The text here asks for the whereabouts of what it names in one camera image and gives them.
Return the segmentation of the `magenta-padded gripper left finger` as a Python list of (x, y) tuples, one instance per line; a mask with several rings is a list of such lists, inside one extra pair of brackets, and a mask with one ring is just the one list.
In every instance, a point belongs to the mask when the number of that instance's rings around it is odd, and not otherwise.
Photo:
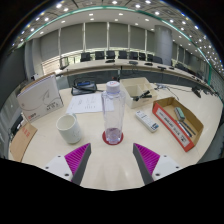
[(57, 155), (44, 169), (65, 180), (80, 185), (91, 154), (91, 144), (87, 143), (66, 155)]

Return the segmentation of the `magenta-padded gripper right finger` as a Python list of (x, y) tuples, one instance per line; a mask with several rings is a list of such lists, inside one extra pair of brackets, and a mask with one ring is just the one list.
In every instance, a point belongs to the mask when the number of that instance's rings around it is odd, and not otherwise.
[(133, 144), (133, 154), (145, 185), (182, 169), (168, 155), (159, 155), (137, 143)]

